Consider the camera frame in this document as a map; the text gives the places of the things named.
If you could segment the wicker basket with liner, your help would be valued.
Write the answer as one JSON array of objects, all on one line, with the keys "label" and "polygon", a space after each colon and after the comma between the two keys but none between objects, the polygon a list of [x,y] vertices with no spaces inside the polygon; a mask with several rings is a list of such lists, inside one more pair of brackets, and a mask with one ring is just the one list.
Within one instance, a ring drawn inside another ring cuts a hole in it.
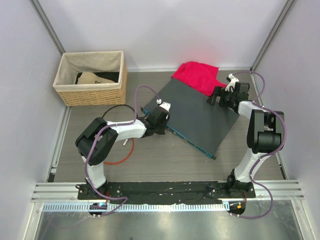
[{"label": "wicker basket with liner", "polygon": [[[118,72],[117,83],[76,84],[83,72]],[[126,103],[128,71],[123,51],[66,52],[62,55],[53,88],[68,107]]]}]

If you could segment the pink red cloth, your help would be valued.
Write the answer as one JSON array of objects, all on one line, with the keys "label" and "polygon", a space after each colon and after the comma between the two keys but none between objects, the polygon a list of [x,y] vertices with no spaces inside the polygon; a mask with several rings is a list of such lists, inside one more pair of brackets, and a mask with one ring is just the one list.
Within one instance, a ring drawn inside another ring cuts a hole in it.
[{"label": "pink red cloth", "polygon": [[217,80],[218,71],[219,68],[216,66],[189,61],[183,63],[171,77],[209,97],[215,87],[227,86]]}]

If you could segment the grey blue network switch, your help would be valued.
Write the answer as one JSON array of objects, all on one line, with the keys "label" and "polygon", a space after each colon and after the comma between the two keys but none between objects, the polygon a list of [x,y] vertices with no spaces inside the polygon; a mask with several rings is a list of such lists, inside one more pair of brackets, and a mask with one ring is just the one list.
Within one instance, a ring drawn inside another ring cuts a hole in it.
[{"label": "grey blue network switch", "polygon": [[171,79],[160,91],[162,101],[170,103],[166,129],[186,143],[215,159],[215,153],[239,115],[177,79]]}]

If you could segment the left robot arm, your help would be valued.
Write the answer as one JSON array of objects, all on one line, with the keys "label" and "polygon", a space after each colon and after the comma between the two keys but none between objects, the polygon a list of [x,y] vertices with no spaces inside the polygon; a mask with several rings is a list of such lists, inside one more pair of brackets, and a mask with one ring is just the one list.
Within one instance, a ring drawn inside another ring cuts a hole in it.
[{"label": "left robot arm", "polygon": [[132,121],[111,122],[102,117],[95,118],[76,139],[75,146],[84,161],[85,178],[95,189],[107,180],[104,174],[104,160],[109,155],[114,143],[125,139],[140,139],[154,134],[163,135],[169,111],[157,107],[146,118],[139,117]]}]

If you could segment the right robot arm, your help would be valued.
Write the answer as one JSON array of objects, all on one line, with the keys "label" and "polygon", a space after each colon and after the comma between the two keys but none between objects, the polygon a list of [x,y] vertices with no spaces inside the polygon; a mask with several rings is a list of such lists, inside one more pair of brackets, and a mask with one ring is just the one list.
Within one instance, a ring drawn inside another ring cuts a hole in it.
[{"label": "right robot arm", "polygon": [[267,158],[283,148],[286,138],[284,113],[268,110],[255,99],[249,101],[249,89],[248,83],[239,81],[226,87],[216,86],[207,100],[213,106],[219,97],[220,107],[249,119],[246,137],[248,149],[240,164],[227,177],[226,183],[218,188],[231,198],[241,198],[246,193],[254,196],[256,172]]}]

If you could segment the beige and black cloth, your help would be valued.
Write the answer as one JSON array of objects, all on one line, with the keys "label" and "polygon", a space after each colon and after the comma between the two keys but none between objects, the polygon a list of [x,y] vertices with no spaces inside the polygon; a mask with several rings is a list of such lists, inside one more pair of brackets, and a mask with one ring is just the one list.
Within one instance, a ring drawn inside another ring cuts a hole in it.
[{"label": "beige and black cloth", "polygon": [[113,84],[119,81],[118,72],[82,72],[76,77],[75,84]]}]

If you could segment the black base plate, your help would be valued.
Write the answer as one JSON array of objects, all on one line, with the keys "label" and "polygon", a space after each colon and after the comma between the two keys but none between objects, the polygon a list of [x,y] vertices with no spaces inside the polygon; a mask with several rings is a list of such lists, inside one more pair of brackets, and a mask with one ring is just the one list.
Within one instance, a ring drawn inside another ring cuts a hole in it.
[{"label": "black base plate", "polygon": [[235,188],[218,181],[107,182],[97,190],[111,198],[111,204],[120,204],[127,197],[129,205],[204,205],[256,197],[252,183]]}]

